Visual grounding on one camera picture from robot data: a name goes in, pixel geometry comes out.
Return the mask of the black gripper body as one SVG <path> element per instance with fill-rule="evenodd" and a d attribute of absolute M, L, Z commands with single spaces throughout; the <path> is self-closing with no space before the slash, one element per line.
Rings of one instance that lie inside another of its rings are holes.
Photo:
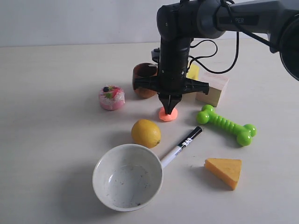
<path fill-rule="evenodd" d="M 144 88 L 159 94 L 179 96 L 192 92 L 208 94 L 209 84 L 186 77 L 191 38 L 176 38 L 172 41 L 161 39 L 157 75 L 137 78 L 134 89 Z"/>

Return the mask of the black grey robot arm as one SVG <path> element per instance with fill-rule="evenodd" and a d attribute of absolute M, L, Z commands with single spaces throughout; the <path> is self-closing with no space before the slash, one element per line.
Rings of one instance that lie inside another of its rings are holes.
<path fill-rule="evenodd" d="M 137 78 L 133 88 L 155 91 L 170 114 L 183 94 L 208 94 L 209 85 L 187 78 L 191 42 L 244 33 L 278 52 L 288 73 L 299 77 L 299 3 L 296 0 L 182 0 L 157 12 L 160 47 L 152 51 L 157 75 Z"/>

